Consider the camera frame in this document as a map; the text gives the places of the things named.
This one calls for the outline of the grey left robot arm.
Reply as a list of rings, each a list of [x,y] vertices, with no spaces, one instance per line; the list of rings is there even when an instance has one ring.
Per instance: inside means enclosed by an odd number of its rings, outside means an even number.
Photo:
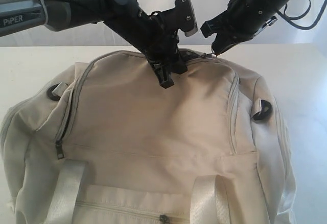
[[[178,49],[178,31],[195,24],[190,0],[147,14],[137,0],[1,0],[1,35],[37,26],[54,32],[102,22],[145,55],[159,84],[169,88],[171,73],[187,71]]]

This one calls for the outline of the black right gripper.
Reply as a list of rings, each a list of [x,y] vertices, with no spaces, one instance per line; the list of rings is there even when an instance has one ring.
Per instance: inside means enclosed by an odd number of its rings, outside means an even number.
[[[227,9],[200,28],[208,38],[217,34],[212,51],[220,55],[245,40],[250,40],[276,14],[276,0],[230,0]]]

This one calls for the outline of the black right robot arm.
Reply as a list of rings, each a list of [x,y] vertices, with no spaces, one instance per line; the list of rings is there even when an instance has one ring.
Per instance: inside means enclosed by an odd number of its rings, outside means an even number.
[[[212,34],[216,37],[212,43],[212,51],[215,55],[220,55],[234,46],[252,40],[266,27],[273,25],[279,15],[291,26],[300,30],[311,30],[320,21],[325,9],[324,3],[315,19],[307,27],[300,26],[295,21],[305,17],[302,14],[298,17],[289,17],[281,8],[286,8],[289,0],[229,0],[227,9],[207,20],[200,30],[205,38]]]

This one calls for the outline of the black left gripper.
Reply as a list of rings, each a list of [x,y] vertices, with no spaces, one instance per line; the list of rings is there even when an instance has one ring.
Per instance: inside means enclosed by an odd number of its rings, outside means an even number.
[[[167,11],[154,11],[149,15],[138,7],[132,11],[112,12],[112,30],[150,60],[150,66],[164,89],[174,85],[171,72],[187,72],[183,58],[176,53],[179,30],[167,28]],[[164,62],[169,57],[170,63]]]

